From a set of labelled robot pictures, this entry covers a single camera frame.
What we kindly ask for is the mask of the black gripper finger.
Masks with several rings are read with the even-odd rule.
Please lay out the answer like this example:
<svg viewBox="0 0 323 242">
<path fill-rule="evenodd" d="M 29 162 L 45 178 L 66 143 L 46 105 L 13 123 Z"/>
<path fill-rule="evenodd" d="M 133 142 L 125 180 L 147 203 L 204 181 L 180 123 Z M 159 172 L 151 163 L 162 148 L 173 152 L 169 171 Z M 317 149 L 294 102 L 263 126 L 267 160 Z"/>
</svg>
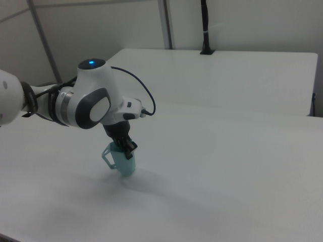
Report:
<svg viewBox="0 0 323 242">
<path fill-rule="evenodd" d="M 131 159 L 134 155 L 134 151 L 137 149 L 137 144 L 132 140 L 126 140 L 123 146 L 124 155 L 127 160 Z"/>
<path fill-rule="evenodd" d="M 118 152 L 125 152 L 123 139 L 113 139 L 114 150 Z"/>
</svg>

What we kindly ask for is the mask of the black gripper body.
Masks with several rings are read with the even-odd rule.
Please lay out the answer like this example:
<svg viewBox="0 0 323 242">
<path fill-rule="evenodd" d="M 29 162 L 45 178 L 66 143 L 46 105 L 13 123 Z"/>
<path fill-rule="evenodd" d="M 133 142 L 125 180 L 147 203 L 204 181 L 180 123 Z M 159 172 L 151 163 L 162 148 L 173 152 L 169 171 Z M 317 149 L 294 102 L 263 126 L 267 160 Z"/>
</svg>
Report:
<svg viewBox="0 0 323 242">
<path fill-rule="evenodd" d="M 103 125 L 106 134 L 112 138 L 113 142 L 116 144 L 126 144 L 130 142 L 129 121 L 121 121 L 113 125 Z"/>
</svg>

